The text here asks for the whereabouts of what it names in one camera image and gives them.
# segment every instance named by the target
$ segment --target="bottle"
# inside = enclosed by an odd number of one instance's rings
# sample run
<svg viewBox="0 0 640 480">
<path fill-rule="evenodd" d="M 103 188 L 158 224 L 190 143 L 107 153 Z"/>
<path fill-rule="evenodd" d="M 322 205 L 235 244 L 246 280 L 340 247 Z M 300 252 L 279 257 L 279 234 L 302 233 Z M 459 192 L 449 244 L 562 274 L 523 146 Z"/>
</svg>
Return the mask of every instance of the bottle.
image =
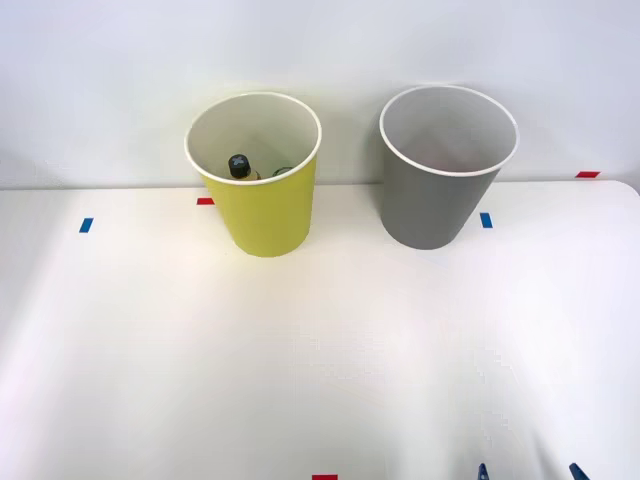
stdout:
<svg viewBox="0 0 640 480">
<path fill-rule="evenodd" d="M 229 159 L 229 172 L 231 172 L 234 180 L 241 180 L 243 182 L 261 179 L 258 172 L 251 170 L 249 159 L 241 153 Z"/>
</svg>

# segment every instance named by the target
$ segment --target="yellow paper cup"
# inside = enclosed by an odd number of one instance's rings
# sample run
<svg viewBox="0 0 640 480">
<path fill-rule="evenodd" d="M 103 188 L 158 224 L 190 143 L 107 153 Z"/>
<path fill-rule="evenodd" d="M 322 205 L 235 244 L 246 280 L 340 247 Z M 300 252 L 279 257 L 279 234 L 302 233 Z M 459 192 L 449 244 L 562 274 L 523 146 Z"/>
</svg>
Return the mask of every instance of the yellow paper cup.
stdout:
<svg viewBox="0 0 640 480">
<path fill-rule="evenodd" d="M 233 240 L 245 252 L 276 257 L 300 245 L 311 224 L 320 120 L 300 100 L 271 92 L 237 95 L 200 115 L 185 139 Z M 246 155 L 261 180 L 240 181 L 228 161 Z M 283 168 L 290 170 L 276 177 Z"/>
</svg>

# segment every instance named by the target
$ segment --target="red tape marker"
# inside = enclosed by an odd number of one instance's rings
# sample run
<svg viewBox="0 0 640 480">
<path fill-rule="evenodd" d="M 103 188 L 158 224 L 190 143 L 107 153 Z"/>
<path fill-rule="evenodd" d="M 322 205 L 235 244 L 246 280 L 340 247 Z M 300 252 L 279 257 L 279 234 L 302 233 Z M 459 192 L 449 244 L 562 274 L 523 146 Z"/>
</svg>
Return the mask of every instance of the red tape marker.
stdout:
<svg viewBox="0 0 640 480">
<path fill-rule="evenodd" d="M 576 178 L 596 178 L 600 172 L 578 172 Z"/>
</svg>

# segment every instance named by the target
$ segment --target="black bottle cap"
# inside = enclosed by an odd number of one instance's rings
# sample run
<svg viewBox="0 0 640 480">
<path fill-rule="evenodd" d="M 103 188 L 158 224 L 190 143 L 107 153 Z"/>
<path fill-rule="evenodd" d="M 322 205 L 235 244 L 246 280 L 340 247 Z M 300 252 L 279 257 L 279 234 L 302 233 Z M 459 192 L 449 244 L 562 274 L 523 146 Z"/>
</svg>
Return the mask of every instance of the black bottle cap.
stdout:
<svg viewBox="0 0 640 480">
<path fill-rule="evenodd" d="M 229 171 L 233 178 L 244 178 L 251 173 L 249 159 L 238 153 L 229 159 Z"/>
</svg>

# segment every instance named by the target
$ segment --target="blue tape marker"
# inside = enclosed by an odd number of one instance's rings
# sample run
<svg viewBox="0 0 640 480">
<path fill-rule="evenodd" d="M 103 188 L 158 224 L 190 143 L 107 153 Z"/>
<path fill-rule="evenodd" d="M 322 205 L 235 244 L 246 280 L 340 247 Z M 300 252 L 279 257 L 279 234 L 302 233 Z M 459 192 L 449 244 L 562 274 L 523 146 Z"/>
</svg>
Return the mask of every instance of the blue tape marker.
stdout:
<svg viewBox="0 0 640 480">
<path fill-rule="evenodd" d="M 82 221 L 82 225 L 80 226 L 80 233 L 89 233 L 89 229 L 91 228 L 92 223 L 93 218 L 85 218 Z"/>
<path fill-rule="evenodd" d="M 493 228 L 493 223 L 491 223 L 491 215 L 488 213 L 481 213 L 480 220 L 482 221 L 483 228 Z"/>
<path fill-rule="evenodd" d="M 589 480 L 589 477 L 585 475 L 585 473 L 580 469 L 578 465 L 572 463 L 569 465 L 569 470 L 571 470 L 571 475 L 575 480 Z"/>
<path fill-rule="evenodd" d="M 478 480 L 489 480 L 489 473 L 484 463 L 481 463 L 478 469 Z"/>
</svg>

